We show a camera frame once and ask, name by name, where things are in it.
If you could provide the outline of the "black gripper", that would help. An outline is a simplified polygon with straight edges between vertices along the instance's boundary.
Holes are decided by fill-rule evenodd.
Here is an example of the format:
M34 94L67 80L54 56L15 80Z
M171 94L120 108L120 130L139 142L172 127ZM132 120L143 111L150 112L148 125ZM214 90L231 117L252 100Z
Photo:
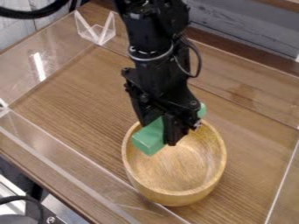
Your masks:
M130 55L135 66L124 68L128 92L138 120L147 126L163 116L163 142L175 146L199 123L200 102L188 88L191 56L178 52L147 58Z

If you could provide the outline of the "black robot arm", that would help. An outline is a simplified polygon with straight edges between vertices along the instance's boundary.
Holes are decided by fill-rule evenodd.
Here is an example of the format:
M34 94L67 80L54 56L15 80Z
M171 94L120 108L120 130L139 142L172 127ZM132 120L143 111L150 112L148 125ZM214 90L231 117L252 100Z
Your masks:
M183 0L114 0L126 25L127 53L135 65L122 71L126 91L143 126L163 121L163 143L171 146L198 128L202 105L188 88L200 75L187 39L190 7Z

